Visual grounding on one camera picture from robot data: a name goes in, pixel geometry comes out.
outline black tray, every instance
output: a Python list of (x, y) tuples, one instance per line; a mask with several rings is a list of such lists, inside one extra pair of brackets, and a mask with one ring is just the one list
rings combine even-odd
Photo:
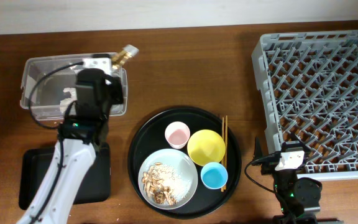
[[(181, 121), (188, 125), (190, 133), (202, 129), (210, 129), (221, 134), (222, 121), (215, 115), (198, 108), (172, 108), (155, 115), (148, 120), (136, 133), (131, 143), (128, 154), (128, 173), (129, 178), (135, 188), (138, 196), (144, 203), (155, 211), (172, 218), (197, 218), (209, 214), (224, 204), (233, 194), (239, 182), (241, 174), (241, 154), (236, 138), (228, 129), (227, 134), (227, 190), (209, 190), (207, 189), (200, 177), (202, 167), (196, 165), (198, 172), (198, 186), (196, 193), (191, 200), (180, 208), (173, 210), (162, 210), (150, 205), (142, 196), (137, 183), (140, 166), (151, 153), (159, 149), (170, 148), (165, 140), (165, 128), (174, 121)], [(187, 146), (182, 152), (187, 153)]]
[[(44, 179), (55, 148), (30, 149), (23, 156), (19, 207), (26, 210)], [(110, 148), (104, 144), (85, 174), (74, 204), (102, 202), (110, 196)]]

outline brown table surface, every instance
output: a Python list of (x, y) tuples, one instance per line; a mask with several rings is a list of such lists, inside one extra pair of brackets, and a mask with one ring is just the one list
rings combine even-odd
[[(126, 44), (140, 49), (125, 66), (127, 112), (109, 122), (111, 196), (105, 202), (74, 205), (69, 223), (253, 223), (269, 220), (281, 211), (275, 196), (244, 174), (227, 203), (204, 217), (174, 220), (151, 210), (128, 178), (132, 138), (148, 118), (170, 106), (189, 105), (226, 114), (244, 168), (252, 159), (256, 136), (266, 148), (264, 107), (250, 57), (259, 37), (275, 32), (348, 29), (358, 29), (358, 21), (0, 35), (0, 223), (14, 223), (24, 213), (18, 206), (23, 154), (56, 142), (56, 131), (38, 127), (19, 106), (28, 58), (114, 52)], [(260, 176), (259, 167), (251, 167), (249, 172), (262, 184), (272, 185), (271, 177)], [(358, 223), (358, 180), (323, 184), (317, 217)]]

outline blue cup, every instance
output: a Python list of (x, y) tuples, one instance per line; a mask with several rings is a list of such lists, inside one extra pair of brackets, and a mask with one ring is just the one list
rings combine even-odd
[(206, 188), (220, 189), (227, 182), (227, 170), (218, 162), (210, 162), (201, 170), (201, 180)]

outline chopsticks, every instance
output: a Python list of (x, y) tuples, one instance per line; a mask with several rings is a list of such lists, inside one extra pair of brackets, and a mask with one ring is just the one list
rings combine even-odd
[[(224, 153), (224, 157), (221, 161), (221, 164), (224, 166), (225, 169), (227, 169), (227, 115), (226, 117), (222, 117), (222, 138), (226, 146), (226, 152)], [(224, 190), (226, 190), (226, 184), (221, 188), (221, 192), (223, 192)]]

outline white plate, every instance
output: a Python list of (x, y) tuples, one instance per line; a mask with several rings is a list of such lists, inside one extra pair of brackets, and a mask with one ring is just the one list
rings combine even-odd
[[(146, 192), (143, 190), (143, 172), (147, 172), (149, 167), (154, 165), (156, 162), (161, 162), (162, 164), (172, 166), (185, 182), (189, 182), (187, 190), (184, 191), (186, 197), (172, 206), (170, 206), (167, 202), (163, 204), (155, 203), (154, 198), (148, 197)], [(148, 158), (146, 158), (146, 160), (143, 162), (139, 170), (137, 182), (139, 185), (139, 190), (142, 192), (143, 198), (145, 198), (149, 204), (156, 208), (169, 210), (183, 206), (192, 198), (197, 189), (198, 173), (194, 162), (183, 152), (177, 149), (161, 149), (149, 155)]]

